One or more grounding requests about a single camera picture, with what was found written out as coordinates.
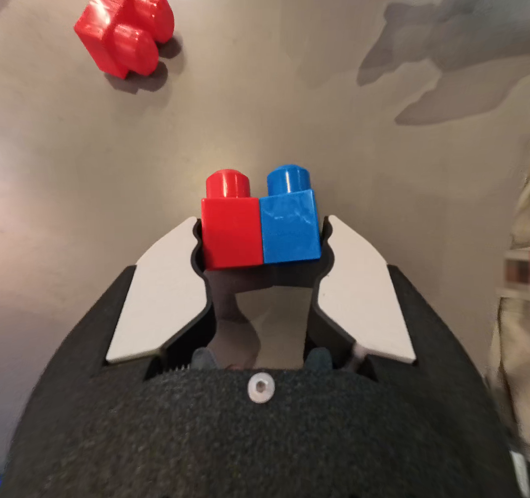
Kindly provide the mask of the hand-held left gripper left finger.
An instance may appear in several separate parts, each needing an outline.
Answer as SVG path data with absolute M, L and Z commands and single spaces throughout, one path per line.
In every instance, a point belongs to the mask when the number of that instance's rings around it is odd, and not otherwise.
M 184 368 L 208 346 L 217 322 L 202 259 L 202 224 L 194 216 L 138 259 L 107 362 L 161 358 L 166 369 Z

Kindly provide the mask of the red single-stud toy block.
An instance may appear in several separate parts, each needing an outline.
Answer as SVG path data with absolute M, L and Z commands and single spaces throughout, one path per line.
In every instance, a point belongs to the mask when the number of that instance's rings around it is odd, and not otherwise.
M 264 263 L 259 198 L 246 175 L 218 170 L 206 180 L 202 199 L 202 248 L 207 270 Z

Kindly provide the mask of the person's beige trousers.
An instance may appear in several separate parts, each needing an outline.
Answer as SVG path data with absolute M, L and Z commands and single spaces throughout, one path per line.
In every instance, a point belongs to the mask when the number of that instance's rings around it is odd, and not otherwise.
M 513 449 L 529 460 L 529 173 L 503 257 L 487 385 Z

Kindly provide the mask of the blue single-stud toy block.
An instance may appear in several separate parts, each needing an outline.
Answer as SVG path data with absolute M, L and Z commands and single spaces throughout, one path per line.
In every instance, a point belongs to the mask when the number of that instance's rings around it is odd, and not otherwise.
M 309 171 L 282 165 L 268 174 L 267 189 L 259 199 L 264 264 L 319 259 L 320 224 Z

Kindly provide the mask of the red two-stud toy block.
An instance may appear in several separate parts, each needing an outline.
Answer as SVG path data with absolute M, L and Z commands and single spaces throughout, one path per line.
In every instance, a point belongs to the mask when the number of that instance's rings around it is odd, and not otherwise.
M 151 75 L 174 29 L 168 0 L 89 0 L 74 25 L 97 67 L 118 79 Z

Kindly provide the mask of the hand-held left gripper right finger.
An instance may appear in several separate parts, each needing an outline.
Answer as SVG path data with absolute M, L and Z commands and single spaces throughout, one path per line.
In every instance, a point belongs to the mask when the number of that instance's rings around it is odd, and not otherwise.
M 416 353 L 380 252 L 335 215 L 324 218 L 323 269 L 316 277 L 306 328 L 306 358 L 327 349 L 336 369 L 377 356 L 407 365 Z

